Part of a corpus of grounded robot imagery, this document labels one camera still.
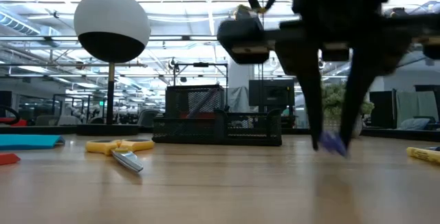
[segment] wooden table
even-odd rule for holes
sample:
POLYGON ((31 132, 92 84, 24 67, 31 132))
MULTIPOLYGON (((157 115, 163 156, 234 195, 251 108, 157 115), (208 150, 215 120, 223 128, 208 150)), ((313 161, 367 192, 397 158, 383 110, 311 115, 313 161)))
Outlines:
POLYGON ((440 166, 406 156, 429 142, 363 137, 352 158, 311 149, 157 144, 133 174, 66 135, 0 166, 1 223, 436 223, 440 166))

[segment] red object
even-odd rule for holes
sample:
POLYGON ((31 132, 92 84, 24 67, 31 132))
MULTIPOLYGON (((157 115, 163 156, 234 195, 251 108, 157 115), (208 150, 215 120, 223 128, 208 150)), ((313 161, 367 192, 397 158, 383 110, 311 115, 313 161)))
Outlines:
MULTIPOLYGON (((13 120, 14 120, 13 117, 0 117, 0 124, 3 124, 5 122, 10 122, 13 120)), ((20 120, 18 123, 11 125, 11 127, 23 127, 23 126, 27 126, 27 125, 28 125, 28 121, 20 120)))
POLYGON ((13 153, 0 153, 0 165, 14 164, 20 161, 20 158, 13 153))

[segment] purple object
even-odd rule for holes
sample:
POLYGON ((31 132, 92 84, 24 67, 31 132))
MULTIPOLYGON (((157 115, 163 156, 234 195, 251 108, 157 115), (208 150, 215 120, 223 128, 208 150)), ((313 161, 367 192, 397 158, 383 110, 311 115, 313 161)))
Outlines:
POLYGON ((440 152, 440 147, 429 147, 429 148, 424 148, 427 150, 433 150, 433 151, 439 151, 440 152))
POLYGON ((338 134, 325 131, 321 134, 320 142, 330 153, 337 152, 339 155, 347 157, 347 150, 338 134))

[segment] ceiling light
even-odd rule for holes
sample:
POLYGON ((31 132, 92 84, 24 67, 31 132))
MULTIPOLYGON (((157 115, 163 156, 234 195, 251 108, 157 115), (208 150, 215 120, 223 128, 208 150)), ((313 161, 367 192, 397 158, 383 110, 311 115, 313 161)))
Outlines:
POLYGON ((64 82, 64 83, 72 83, 72 82, 70 82, 68 80, 65 80, 65 79, 62 79, 62 78, 56 78, 56 79, 61 81, 61 82, 64 82))
POLYGON ((146 89, 145 87, 142 87, 141 91, 142 91, 143 94, 145 94, 147 96, 151 96, 151 95, 154 94, 152 91, 146 89))
POLYGON ((33 71, 36 73, 50 73, 50 70, 44 69, 42 67, 37 67, 37 66, 19 66, 20 69, 25 69, 25 70, 29 70, 29 71, 33 71))
MULTIPOLYGON (((64 101, 65 101, 65 102, 72 102, 72 99, 71 99, 71 98, 65 98, 64 101)), ((82 101, 82 100, 77 99, 77 98, 74 98, 73 101, 82 101)))
POLYGON ((65 75, 49 75, 49 77, 82 77, 81 75, 69 75, 69 74, 65 74, 65 75))
POLYGON ((42 36, 4 36, 0 38, 0 41, 45 41, 45 39, 42 36))
POLYGON ((107 76, 109 76, 109 75, 108 74, 88 74, 85 77, 96 77, 96 78, 99 78, 99 77, 107 77, 107 76))
POLYGON ((216 36, 191 36, 192 41, 217 41, 216 36))
POLYGON ((163 99, 163 98, 164 98, 164 96, 151 96, 151 97, 148 97, 149 100, 160 100, 160 99, 163 99))
POLYGON ((78 86, 87 87, 87 88, 97 88, 99 86, 91 83, 76 83, 78 86))
POLYGON ((80 96, 80 95, 78 95, 78 96, 71 96, 71 97, 73 97, 73 98, 84 98, 84 97, 87 97, 87 96, 80 96))
POLYGON ((78 37, 76 36, 52 36, 53 41, 78 41, 78 37))
POLYGON ((9 77, 43 77, 44 75, 38 74, 10 74, 9 77))
POLYGON ((127 77, 118 77, 115 80, 117 80, 118 82, 121 82, 122 84, 126 85, 125 87, 127 87, 127 85, 131 85, 133 83, 131 81, 131 79, 129 79, 127 77))
POLYGON ((182 36, 150 36, 150 41, 182 41, 182 36))
MULTIPOLYGON (((74 19, 74 16, 71 15, 71 14, 62 14, 62 15, 57 15, 56 17, 57 18, 62 18, 62 19, 74 19)), ((29 16, 27 19, 32 20, 32 19, 51 19, 51 18, 54 18, 54 16, 46 14, 46 15, 29 16)))

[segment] scissors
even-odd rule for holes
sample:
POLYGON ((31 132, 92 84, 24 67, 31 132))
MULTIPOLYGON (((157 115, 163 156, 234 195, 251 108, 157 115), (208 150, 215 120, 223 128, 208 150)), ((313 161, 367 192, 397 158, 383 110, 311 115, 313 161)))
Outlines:
POLYGON ((119 163, 135 172, 140 172, 144 166, 134 152, 153 147, 154 142, 146 139, 98 139, 85 145, 87 152, 113 155, 119 163))

